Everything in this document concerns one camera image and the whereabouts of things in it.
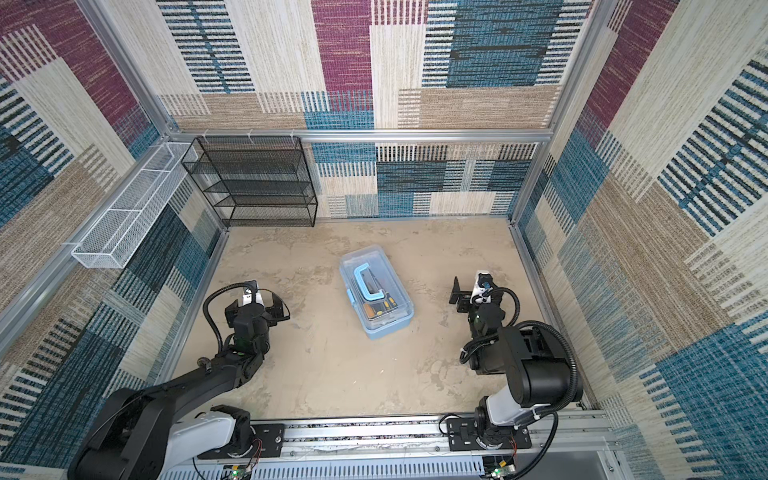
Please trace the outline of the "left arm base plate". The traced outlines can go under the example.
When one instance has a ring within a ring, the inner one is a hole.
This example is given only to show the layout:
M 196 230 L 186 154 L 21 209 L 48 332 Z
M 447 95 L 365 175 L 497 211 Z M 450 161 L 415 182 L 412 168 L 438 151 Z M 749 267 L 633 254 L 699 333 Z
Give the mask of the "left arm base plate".
M 200 460 L 278 458 L 283 449 L 286 425 L 283 423 L 252 424 L 244 444 L 236 441 L 198 456 Z

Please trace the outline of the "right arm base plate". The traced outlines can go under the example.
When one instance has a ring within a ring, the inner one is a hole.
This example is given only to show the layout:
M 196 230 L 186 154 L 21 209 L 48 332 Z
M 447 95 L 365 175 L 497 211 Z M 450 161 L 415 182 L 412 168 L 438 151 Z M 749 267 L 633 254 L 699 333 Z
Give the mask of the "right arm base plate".
M 438 420 L 438 430 L 448 438 L 451 451 L 498 451 L 532 447 L 526 430 L 485 425 L 474 417 L 446 414 Z

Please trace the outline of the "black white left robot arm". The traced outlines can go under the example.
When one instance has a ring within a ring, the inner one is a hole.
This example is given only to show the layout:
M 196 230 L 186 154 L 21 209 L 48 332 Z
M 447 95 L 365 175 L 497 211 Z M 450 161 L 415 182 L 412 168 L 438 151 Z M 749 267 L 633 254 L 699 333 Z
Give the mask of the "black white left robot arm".
M 196 369 L 168 382 L 133 390 L 123 388 L 106 400 L 67 470 L 69 479 L 157 479 L 202 454 L 253 459 L 262 441 L 247 411 L 226 405 L 190 418 L 204 403 L 250 381 L 270 350 L 269 331 L 291 317 L 279 295 L 263 302 L 256 281 L 227 285 L 203 302 L 240 289 L 244 296 L 225 309 L 232 332 L 213 331 L 217 352 L 202 357 Z

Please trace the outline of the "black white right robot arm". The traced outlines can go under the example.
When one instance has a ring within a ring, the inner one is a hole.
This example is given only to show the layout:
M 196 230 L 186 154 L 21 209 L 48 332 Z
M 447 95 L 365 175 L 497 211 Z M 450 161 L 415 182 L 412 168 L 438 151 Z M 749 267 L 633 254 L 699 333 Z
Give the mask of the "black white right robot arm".
M 479 272 L 470 290 L 453 281 L 449 303 L 467 315 L 471 339 L 459 363 L 478 375 L 502 375 L 506 385 L 483 397 L 470 425 L 453 426 L 465 442 L 496 450 L 528 448 L 527 428 L 582 400 L 576 355 L 555 327 L 521 320 L 521 302 L 488 272 Z

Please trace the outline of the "light blue plastic toolbox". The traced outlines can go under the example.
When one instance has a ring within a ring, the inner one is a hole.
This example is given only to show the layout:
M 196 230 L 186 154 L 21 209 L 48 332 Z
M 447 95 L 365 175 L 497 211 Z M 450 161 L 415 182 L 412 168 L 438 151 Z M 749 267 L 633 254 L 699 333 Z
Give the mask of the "light blue plastic toolbox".
M 414 304 L 379 245 L 345 254 L 340 273 L 351 306 L 370 340 L 377 340 L 407 327 L 414 317 Z M 383 316 L 368 319 L 364 302 L 387 300 L 397 308 Z

